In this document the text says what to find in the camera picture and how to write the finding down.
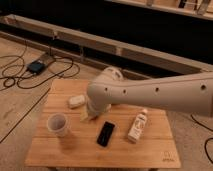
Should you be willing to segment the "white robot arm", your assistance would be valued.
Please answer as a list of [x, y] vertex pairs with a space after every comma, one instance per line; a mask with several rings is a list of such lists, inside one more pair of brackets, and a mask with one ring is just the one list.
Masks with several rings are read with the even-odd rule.
[[81, 120], [106, 113], [112, 104], [144, 106], [213, 117], [213, 72], [147, 79], [125, 79], [116, 67], [105, 68], [87, 86]]

